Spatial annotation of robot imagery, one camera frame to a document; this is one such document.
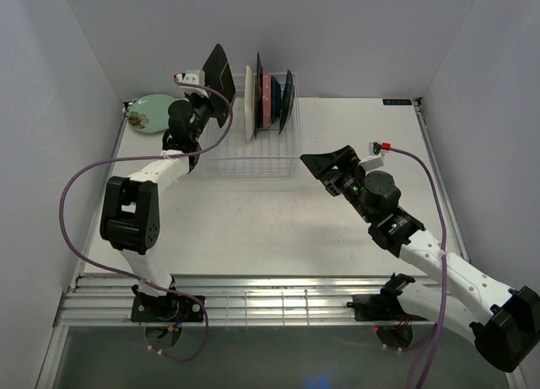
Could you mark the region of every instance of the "tabletop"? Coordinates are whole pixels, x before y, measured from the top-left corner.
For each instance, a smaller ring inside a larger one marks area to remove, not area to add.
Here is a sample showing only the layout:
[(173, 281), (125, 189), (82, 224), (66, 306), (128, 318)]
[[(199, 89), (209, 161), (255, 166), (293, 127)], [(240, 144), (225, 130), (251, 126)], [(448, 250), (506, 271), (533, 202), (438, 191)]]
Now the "tabletop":
[[(418, 155), (431, 169), (414, 107), (383, 105), (381, 99), (300, 98), (303, 153), (327, 153), (350, 144), (359, 157), (369, 142), (384, 141)], [(123, 130), (117, 155), (159, 154), (161, 134)], [(117, 163), (127, 176), (147, 163)], [(384, 171), (402, 191), (400, 205), (435, 236), (441, 228), (429, 182), (415, 161), (386, 156)], [(301, 164), (283, 178), (224, 177), (204, 159), (159, 196), (161, 231), (154, 247), (171, 274), (253, 276), (421, 276), (417, 268), (380, 249), (368, 225), (343, 197), (331, 197)], [(97, 208), (96, 219), (99, 219)], [(447, 249), (456, 249), (448, 230)], [(129, 270), (126, 260), (90, 230), (86, 254)], [(86, 265), (85, 273), (105, 273)]]

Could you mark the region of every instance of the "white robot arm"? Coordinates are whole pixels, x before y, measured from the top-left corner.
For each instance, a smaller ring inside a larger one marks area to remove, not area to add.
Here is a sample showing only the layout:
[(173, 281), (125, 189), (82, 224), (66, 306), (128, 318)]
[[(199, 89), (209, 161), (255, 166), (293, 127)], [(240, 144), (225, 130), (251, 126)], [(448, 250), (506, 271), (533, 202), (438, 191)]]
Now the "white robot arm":
[[(512, 372), (540, 341), (540, 297), (527, 286), (517, 291), (488, 277), (453, 252), (442, 252), (424, 225), (399, 207), (401, 192), (392, 176), (376, 169), (388, 149), (387, 143), (373, 143), (371, 156), (361, 161), (350, 146), (329, 154), (303, 154), (300, 159), (331, 195), (345, 196), (370, 224), (368, 233), (383, 250), (439, 283), (440, 259), (446, 255), (453, 296), (447, 298), (443, 324), (474, 342), (493, 366)], [(387, 308), (393, 315), (438, 319), (440, 294), (407, 275), (393, 275), (372, 299), (373, 307)], [(369, 306), (368, 301), (359, 308)]]
[[(229, 103), (235, 97), (227, 56), (219, 44), (202, 71), (177, 74), (174, 80), (180, 84), (205, 85), (215, 89)], [(100, 223), (101, 237), (126, 258), (135, 274), (142, 277), (132, 291), (148, 311), (148, 317), (157, 317), (156, 321), (178, 316), (180, 302), (187, 300), (147, 284), (152, 282), (160, 287), (174, 288), (174, 279), (165, 269), (162, 259), (152, 250), (159, 237), (159, 195), (197, 165), (197, 152), (201, 151), (198, 139), (210, 118), (215, 117), (222, 127), (229, 114), (228, 105), (216, 95), (208, 95), (206, 91), (189, 85), (181, 85), (181, 90), (183, 98), (168, 108), (169, 129), (162, 140), (163, 158), (127, 177), (112, 176), (108, 180)]]

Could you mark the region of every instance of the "purple cable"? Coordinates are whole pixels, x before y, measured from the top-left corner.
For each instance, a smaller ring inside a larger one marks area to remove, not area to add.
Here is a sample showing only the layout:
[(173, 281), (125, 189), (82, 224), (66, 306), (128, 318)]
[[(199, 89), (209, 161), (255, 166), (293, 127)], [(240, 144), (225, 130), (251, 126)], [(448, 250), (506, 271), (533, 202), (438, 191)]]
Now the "purple cable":
[[(425, 171), (425, 174), (428, 176), (429, 184), (431, 185), (431, 191), (433, 192), (433, 198), (435, 200), (435, 206), (437, 207), (437, 214), (439, 214), (440, 227), (442, 228), (442, 237), (440, 239), (440, 249), (444, 251), (446, 249), (446, 222), (445, 222), (445, 218), (442, 212), (442, 207), (440, 206), (440, 203), (439, 203), (439, 198), (437, 196), (437, 188), (435, 187), (433, 176), (431, 176), (431, 173), (429, 172), (427, 165), (417, 155), (409, 153), (408, 151), (405, 151), (405, 150), (395, 149), (393, 147), (390, 147), (390, 151), (407, 155), (407, 157), (414, 159), (417, 163), (419, 163), (422, 166), (422, 168)], [(416, 355), (413, 363), (411, 364), (411, 368), (409, 369), (409, 372), (407, 375), (407, 389), (413, 386), (414, 370), (416, 370), (416, 367), (420, 362), (420, 358), (422, 358), (424, 351), (429, 347), (429, 344), (431, 343), (431, 340), (433, 339), (433, 345), (431, 346), (431, 350), (429, 351), (428, 358), (425, 361), (424, 370), (422, 371), (422, 375), (420, 376), (420, 379), (418, 380), (418, 383), (416, 385), (417, 389), (422, 387), (426, 378), (428, 377), (429, 370), (431, 369), (431, 365), (433, 364), (433, 360), (435, 359), (437, 348), (439, 347), (440, 336), (442, 335), (442, 325), (443, 325), (443, 321), (445, 320), (446, 289), (448, 285), (448, 265), (446, 263), (446, 254), (443, 253), (443, 255), (440, 257), (440, 260), (441, 260), (441, 267), (442, 267), (442, 281), (440, 284), (441, 295), (440, 295), (439, 317), (437, 319), (437, 323), (434, 326), (434, 329), (435, 329), (434, 334), (431, 337), (429, 337), (429, 339), (425, 343), (425, 346)]]
[[(193, 153), (172, 154), (172, 155), (169, 155), (167, 158), (169, 158), (169, 159), (179, 159), (181, 157), (192, 157), (194, 155), (207, 153), (208, 151), (210, 151), (212, 149), (215, 149), (223, 141), (225, 136), (227, 136), (227, 133), (229, 133), (229, 130), (230, 130), (231, 126), (232, 126), (232, 123), (233, 123), (233, 107), (232, 107), (232, 105), (227, 100), (227, 98), (225, 98), (223, 95), (221, 95), (215, 89), (211, 89), (211, 88), (205, 87), (203, 85), (193, 85), (193, 84), (178, 83), (178, 82), (176, 82), (176, 80), (175, 80), (175, 83), (178, 84), (178, 85), (183, 85), (183, 86), (190, 87), (190, 88), (203, 89), (203, 90), (209, 92), (210, 94), (216, 95), (217, 97), (219, 97), (227, 105), (227, 108), (229, 109), (230, 118), (229, 118), (229, 123), (227, 124), (227, 127), (225, 128), (223, 134), (211, 146), (206, 147), (205, 149), (199, 150), (197, 152), (193, 152)], [(114, 159), (103, 159), (101, 161), (96, 161), (93, 164), (87, 165), (82, 170), (79, 170), (67, 182), (66, 186), (64, 187), (64, 190), (62, 191), (62, 195), (60, 196), (60, 206), (59, 206), (59, 211), (58, 211), (58, 217), (59, 217), (59, 221), (60, 221), (60, 231), (62, 232), (62, 237), (63, 237), (64, 241), (66, 241), (67, 246), (73, 252), (73, 254), (75, 254), (78, 258), (80, 258), (84, 262), (87, 262), (88, 264), (93, 265), (94, 267), (105, 269), (106, 271), (110, 271), (112, 273), (118, 273), (120, 275), (124, 275), (126, 277), (136, 279), (137, 281), (142, 281), (143, 278), (139, 277), (135, 273), (129, 273), (128, 271), (124, 271), (124, 270), (119, 269), (119, 268), (109, 267), (109, 266), (101, 264), (101, 263), (99, 263), (97, 261), (94, 261), (94, 260), (92, 260), (90, 258), (87, 258), (87, 257), (85, 257), (83, 255), (83, 253), (81, 251), (79, 251), (77, 249), (77, 247), (75, 247), (75, 245), (69, 239), (69, 235), (68, 235), (68, 232), (66, 230), (66, 221), (65, 221), (65, 218), (64, 218), (64, 207), (66, 205), (66, 197), (67, 197), (69, 188), (71, 188), (73, 183), (82, 174), (84, 174), (86, 171), (91, 170), (94, 167), (97, 167), (97, 166), (100, 166), (100, 165), (111, 164), (111, 163), (119, 163), (119, 162), (122, 162), (122, 161), (139, 161), (139, 160), (146, 160), (146, 159), (166, 159), (166, 158), (164, 156), (162, 156), (162, 155), (143, 155), (143, 156), (140, 156), (140, 157), (121, 157), (121, 158), (114, 158)], [(189, 362), (189, 361), (195, 359), (204, 350), (206, 342), (208, 341), (208, 333), (209, 333), (208, 313), (206, 311), (206, 308), (204, 307), (204, 304), (199, 299), (197, 299), (195, 296), (193, 296), (191, 294), (186, 294), (186, 293), (183, 293), (183, 292), (179, 292), (179, 291), (174, 290), (174, 289), (164, 288), (162, 286), (158, 286), (158, 285), (156, 285), (156, 284), (154, 284), (152, 282), (149, 282), (149, 281), (146, 281), (145, 283), (148, 286), (151, 286), (154, 289), (161, 290), (162, 292), (166, 292), (168, 294), (177, 294), (178, 296), (186, 297), (186, 298), (188, 298), (190, 300), (193, 300), (196, 304), (201, 306), (202, 313), (204, 314), (204, 338), (203, 338), (203, 341), (201, 342), (201, 345), (197, 349), (197, 351), (195, 351), (195, 353), (193, 353), (193, 355), (190, 355), (189, 357), (184, 358), (184, 359), (178, 358), (177, 356), (175, 356), (173, 354), (166, 354), (165, 352), (163, 352), (163, 354), (169, 356), (170, 358), (176, 359), (177, 361), (180, 361), (180, 362)]]

